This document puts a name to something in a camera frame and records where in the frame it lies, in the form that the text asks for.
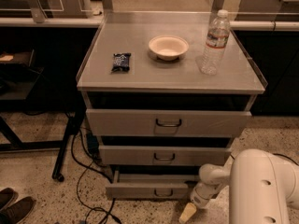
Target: speckled floor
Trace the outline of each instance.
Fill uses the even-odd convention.
[[[64,114],[43,114],[28,117],[21,113],[4,113],[2,117],[23,141],[50,140],[63,136],[66,117]],[[82,124],[83,135],[87,132]],[[294,117],[253,117],[239,138],[233,142],[233,155],[246,148],[259,148],[268,152],[281,153],[299,162],[299,118]],[[5,138],[0,136],[0,143]],[[64,182],[51,178],[57,150],[25,153],[0,154],[0,189],[12,187],[19,192],[19,198],[31,195],[36,206],[23,223],[27,224],[79,224],[89,214],[90,209],[82,205],[77,196],[90,207],[108,210],[111,201],[106,197],[107,180],[99,174],[87,171],[80,182],[85,168],[74,162],[71,155],[72,137],[69,140],[62,173]],[[79,136],[73,145],[77,159],[86,165],[92,163],[83,151]],[[125,201],[116,200],[112,214],[121,223],[178,223],[178,218],[187,200],[178,201]],[[198,211],[189,223],[228,224],[228,188],[205,209]],[[299,210],[289,210],[291,224],[299,221]],[[91,212],[88,223],[94,224],[104,216],[101,212]],[[109,224],[116,223],[110,217]]]

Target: floor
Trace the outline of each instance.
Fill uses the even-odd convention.
[[[174,9],[195,11],[208,9],[213,0],[117,0],[114,8],[122,9]],[[55,140],[63,137],[67,117],[61,113],[45,113],[28,116],[23,113],[2,113],[1,116],[18,134],[22,141]],[[233,142],[233,156],[247,148],[259,148],[268,152],[284,154],[299,162],[299,118],[298,117],[253,117],[240,137]],[[19,199],[30,195],[36,206],[23,224],[79,224],[87,217],[87,223],[99,223],[108,210],[111,200],[105,194],[107,180],[96,172],[86,171],[76,159],[94,169],[108,172],[99,167],[86,155],[85,134],[89,132],[86,120],[80,135],[71,137],[64,159],[62,173],[64,182],[51,178],[58,150],[23,153],[0,153],[0,189],[12,187],[19,192]],[[0,144],[7,140],[0,134]],[[232,164],[230,158],[226,167]],[[188,223],[229,223],[228,188],[205,209],[198,211]],[[123,224],[178,223],[179,216],[188,200],[116,200],[112,214]],[[90,213],[90,206],[95,210]],[[299,222],[299,210],[289,209],[291,224]],[[108,224],[117,223],[111,217]]]

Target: gray table surface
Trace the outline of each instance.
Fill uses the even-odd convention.
[[[259,94],[264,92],[242,49],[230,35],[219,73],[202,74],[200,64],[209,13],[109,13],[78,81],[80,91],[148,91]],[[150,40],[177,35],[189,43],[185,57],[164,62],[151,56]],[[111,73],[113,54],[130,52],[130,71]]]

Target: drawer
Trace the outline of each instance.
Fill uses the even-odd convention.
[[[93,135],[238,137],[250,112],[88,109]]]
[[[100,146],[103,164],[118,165],[224,165],[230,154],[230,148]]]
[[[187,199],[197,175],[127,175],[114,174],[106,185],[109,199]]]

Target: bottle label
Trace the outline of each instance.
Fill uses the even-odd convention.
[[[213,49],[224,49],[228,40],[228,35],[207,34],[206,44]]]

